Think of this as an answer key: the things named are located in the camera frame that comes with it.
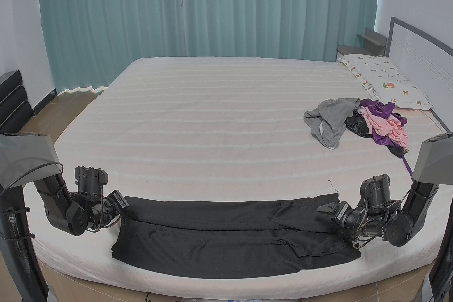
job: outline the pile of clothes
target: pile of clothes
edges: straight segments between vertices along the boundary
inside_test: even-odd
[[[404,155],[407,149],[407,134],[404,125],[407,119],[393,112],[394,103],[383,104],[370,99],[338,98],[322,101],[312,111],[303,115],[311,133],[328,148],[335,148],[346,128],[360,137],[372,138],[378,145],[385,145],[405,163],[409,174],[411,168]]]

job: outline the purple satin garment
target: purple satin garment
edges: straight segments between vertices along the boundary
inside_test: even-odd
[[[404,125],[407,124],[407,119],[405,117],[402,117],[401,115],[399,115],[397,113],[393,113],[393,109],[395,108],[395,103],[389,102],[385,105],[379,101],[372,101],[367,98],[367,99],[360,101],[360,106],[368,107],[368,110],[370,111],[370,113],[372,115],[381,117],[383,119],[387,119],[390,115],[392,115],[394,118],[398,119],[401,122],[401,127],[404,127]],[[387,136],[381,136],[381,135],[377,134],[374,129],[373,129],[373,140],[378,145],[399,146],[397,143],[394,143],[392,140],[390,140]],[[404,165],[406,166],[407,171],[409,172],[409,175],[411,175],[411,177],[412,177],[411,167],[407,163],[404,155],[403,155],[402,159],[403,159]]]

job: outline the floor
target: floor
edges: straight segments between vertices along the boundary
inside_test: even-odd
[[[43,133],[55,142],[65,128],[99,93],[93,91],[67,92],[56,97],[21,132]],[[377,283],[351,288],[334,294],[302,299],[303,302],[401,302],[411,301],[424,276],[432,265],[400,274]],[[41,265],[47,282],[55,290],[59,302],[143,302],[146,293],[117,288],[101,283],[66,276]],[[20,302],[20,296],[0,255],[0,290],[2,302]],[[175,302],[178,297],[151,294],[153,302]]]

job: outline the white bed sheet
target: white bed sheet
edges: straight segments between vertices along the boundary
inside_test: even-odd
[[[368,94],[340,63],[260,58],[149,58],[132,63],[69,125],[55,144],[70,191],[78,165],[109,174],[104,194],[155,200],[250,201],[314,197],[339,191],[355,205],[360,183],[391,178],[402,197],[411,179],[386,147],[345,132],[323,147],[303,112],[327,98]],[[441,133],[429,112],[408,119],[407,155],[415,165],[423,140]],[[118,226],[73,237],[53,228],[32,186],[25,201],[37,256],[59,272],[123,288],[190,298],[304,298],[375,282],[433,261],[453,188],[441,186],[422,231],[404,247],[374,240],[362,257],[317,270],[251,279],[175,277],[111,257]]]

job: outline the black garment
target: black garment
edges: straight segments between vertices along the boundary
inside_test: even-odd
[[[360,252],[320,205],[337,195],[250,202],[154,201],[126,197],[112,257],[159,273],[253,278],[347,263]]]
[[[354,111],[353,115],[351,117],[348,117],[346,121],[344,121],[346,124],[346,128],[352,132],[354,132],[356,135],[359,135],[360,137],[365,137],[365,138],[373,138],[373,135],[370,135],[368,133],[368,125],[366,124],[365,118],[357,111]],[[402,158],[403,155],[405,155],[408,150],[406,148],[403,148],[398,145],[386,145],[387,148],[391,153],[393,153],[396,157]]]

